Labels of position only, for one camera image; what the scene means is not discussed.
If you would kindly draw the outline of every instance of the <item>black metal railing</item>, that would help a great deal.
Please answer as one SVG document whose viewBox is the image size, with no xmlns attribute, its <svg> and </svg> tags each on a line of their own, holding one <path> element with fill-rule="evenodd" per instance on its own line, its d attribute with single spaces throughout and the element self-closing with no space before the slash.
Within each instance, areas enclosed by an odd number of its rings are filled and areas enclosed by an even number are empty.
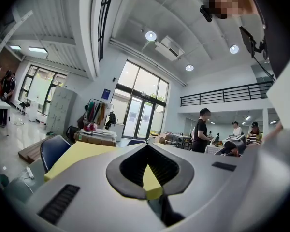
<svg viewBox="0 0 290 232">
<path fill-rule="evenodd" d="M 267 98 L 266 92 L 273 85 L 272 81 L 229 87 L 180 98 L 180 106 L 193 106 L 220 102 L 237 102 Z"/>
<path fill-rule="evenodd" d="M 98 28 L 98 56 L 99 62 L 103 59 L 103 45 L 104 45 L 104 32 L 107 14 L 110 9 L 110 4 L 112 0 L 102 0 L 100 8 L 100 17 L 99 17 L 99 28 Z"/>
</svg>

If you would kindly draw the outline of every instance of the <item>man in black shirt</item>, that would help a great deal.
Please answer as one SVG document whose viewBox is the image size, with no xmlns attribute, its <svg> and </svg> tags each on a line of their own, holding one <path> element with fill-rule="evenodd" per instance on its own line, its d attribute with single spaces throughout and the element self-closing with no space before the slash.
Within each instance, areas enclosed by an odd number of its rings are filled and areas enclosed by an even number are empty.
<svg viewBox="0 0 290 232">
<path fill-rule="evenodd" d="M 200 118 L 194 128 L 192 151 L 204 153 L 207 142 L 213 139 L 213 137 L 207 137 L 206 121 L 209 119 L 210 115 L 211 112 L 207 108 L 200 111 Z"/>
<path fill-rule="evenodd" d="M 16 86 L 15 79 L 12 77 L 12 72 L 10 70 L 6 72 L 5 77 L 1 80 L 1 84 L 2 84 L 1 99 L 6 103 L 10 104 L 10 99 Z M 6 126 L 7 114 L 8 114 L 7 109 L 0 109 L 0 127 Z"/>
</svg>

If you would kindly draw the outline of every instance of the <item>air conditioner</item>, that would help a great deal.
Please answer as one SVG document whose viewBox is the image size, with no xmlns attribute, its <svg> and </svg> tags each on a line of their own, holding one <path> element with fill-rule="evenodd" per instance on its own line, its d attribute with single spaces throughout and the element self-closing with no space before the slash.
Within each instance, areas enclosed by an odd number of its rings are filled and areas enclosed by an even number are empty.
<svg viewBox="0 0 290 232">
<path fill-rule="evenodd" d="M 155 45 L 156 51 L 160 52 L 170 61 L 179 59 L 185 53 L 169 36 L 166 36 L 161 42 L 157 41 Z"/>
</svg>

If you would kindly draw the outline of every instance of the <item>black t-shirt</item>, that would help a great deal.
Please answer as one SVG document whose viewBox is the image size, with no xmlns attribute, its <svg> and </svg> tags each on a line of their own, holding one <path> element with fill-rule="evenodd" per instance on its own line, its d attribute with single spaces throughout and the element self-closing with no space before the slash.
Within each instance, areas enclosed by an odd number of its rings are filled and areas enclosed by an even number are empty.
<svg viewBox="0 0 290 232">
<path fill-rule="evenodd" d="M 193 142 L 198 142 L 202 144 L 207 144 L 207 140 L 201 139 L 198 136 L 198 131 L 203 131 L 203 134 L 207 137 L 207 126 L 206 123 L 199 119 L 197 125 L 194 128 L 194 139 Z"/>
<path fill-rule="evenodd" d="M 11 78 L 10 81 L 8 81 L 6 78 L 3 78 L 2 81 L 1 81 L 1 83 L 2 83 L 2 91 L 3 91 L 3 94 L 4 93 L 7 93 L 8 94 L 8 93 L 11 92 L 11 90 L 15 90 L 16 81 L 15 81 L 14 78 Z"/>
</svg>

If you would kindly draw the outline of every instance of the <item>ceiling light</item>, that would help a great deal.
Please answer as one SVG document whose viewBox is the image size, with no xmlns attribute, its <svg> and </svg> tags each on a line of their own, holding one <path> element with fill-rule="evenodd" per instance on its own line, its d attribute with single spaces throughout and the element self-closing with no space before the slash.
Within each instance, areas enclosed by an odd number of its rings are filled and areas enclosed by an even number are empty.
<svg viewBox="0 0 290 232">
<path fill-rule="evenodd" d="M 194 69 L 194 67 L 191 65 L 191 64 L 189 64 L 189 65 L 187 65 L 186 66 L 186 71 L 192 71 Z"/>
<path fill-rule="evenodd" d="M 148 41 L 155 41 L 156 38 L 157 38 L 157 35 L 156 35 L 155 32 L 153 32 L 153 31 L 149 31 L 149 32 L 146 33 L 145 37 L 146 37 L 146 39 L 147 39 Z"/>
<path fill-rule="evenodd" d="M 42 52 L 42 53 L 47 53 L 47 50 L 45 48 L 38 48 L 38 47 L 28 47 L 28 49 L 31 52 Z"/>
<path fill-rule="evenodd" d="M 238 48 L 237 45 L 232 45 L 232 46 L 230 47 L 230 52 L 231 52 L 232 54 L 236 54 L 236 53 L 238 53 L 238 50 L 239 50 L 239 48 Z"/>
<path fill-rule="evenodd" d="M 21 50 L 20 46 L 18 45 L 11 45 L 10 47 L 14 50 Z"/>
</svg>

